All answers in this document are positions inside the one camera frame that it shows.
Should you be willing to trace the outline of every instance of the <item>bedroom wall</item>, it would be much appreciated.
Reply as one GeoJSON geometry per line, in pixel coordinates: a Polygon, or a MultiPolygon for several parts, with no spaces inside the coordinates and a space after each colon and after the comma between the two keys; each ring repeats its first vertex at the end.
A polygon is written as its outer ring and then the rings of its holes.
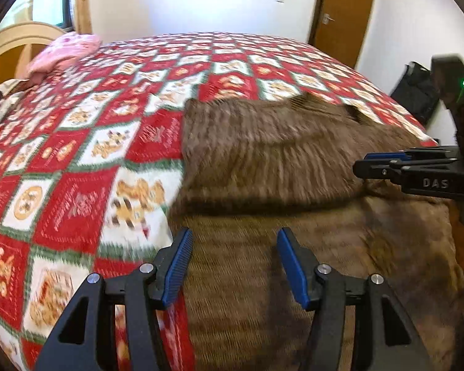
{"type": "Polygon", "coordinates": [[[246,32],[306,42],[315,0],[89,0],[104,42],[181,32],[246,32]]]}
{"type": "MultiPolygon", "coordinates": [[[[356,70],[391,93],[410,61],[431,65],[433,55],[464,58],[464,14],[454,0],[375,0],[356,70]]],[[[428,134],[455,144],[455,126],[441,105],[428,134]]]]}

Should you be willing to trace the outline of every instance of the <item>black bag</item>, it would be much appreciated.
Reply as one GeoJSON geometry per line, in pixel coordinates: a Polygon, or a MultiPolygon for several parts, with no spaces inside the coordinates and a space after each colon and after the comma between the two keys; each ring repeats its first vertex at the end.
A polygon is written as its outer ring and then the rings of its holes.
{"type": "Polygon", "coordinates": [[[391,94],[391,98],[405,107],[426,126],[438,105],[439,95],[432,83],[431,71],[412,61],[391,94]]]}

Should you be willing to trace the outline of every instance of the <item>curved wooden headboard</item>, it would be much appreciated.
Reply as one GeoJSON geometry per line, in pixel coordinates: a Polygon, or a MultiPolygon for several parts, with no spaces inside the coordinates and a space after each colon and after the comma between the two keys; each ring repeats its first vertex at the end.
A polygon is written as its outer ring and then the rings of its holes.
{"type": "Polygon", "coordinates": [[[17,23],[0,31],[0,55],[14,47],[28,44],[48,45],[65,31],[43,22],[17,23]]]}
{"type": "Polygon", "coordinates": [[[0,31],[0,83],[22,79],[26,66],[45,46],[65,33],[63,29],[42,22],[11,25],[0,31]]]}

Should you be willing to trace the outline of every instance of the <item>red and white patterned quilt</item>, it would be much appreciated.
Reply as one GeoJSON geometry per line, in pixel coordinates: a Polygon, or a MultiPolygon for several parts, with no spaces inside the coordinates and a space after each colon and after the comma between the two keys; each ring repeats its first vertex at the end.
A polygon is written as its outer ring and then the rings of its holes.
{"type": "MultiPolygon", "coordinates": [[[[29,90],[0,125],[0,345],[20,369],[84,278],[127,274],[171,242],[181,109],[189,97],[275,100],[302,91],[434,142],[363,76],[271,36],[186,33],[102,46],[29,90]]],[[[174,371],[192,370],[183,296],[160,314],[174,371]]],[[[117,350],[127,366],[123,307],[117,350]]]]}

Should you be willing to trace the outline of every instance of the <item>door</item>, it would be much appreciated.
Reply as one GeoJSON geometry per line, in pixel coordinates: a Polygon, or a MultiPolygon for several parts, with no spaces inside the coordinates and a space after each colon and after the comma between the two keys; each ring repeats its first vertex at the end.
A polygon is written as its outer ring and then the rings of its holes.
{"type": "Polygon", "coordinates": [[[354,68],[363,44],[372,3],[373,0],[323,0],[312,44],[354,68]]]}

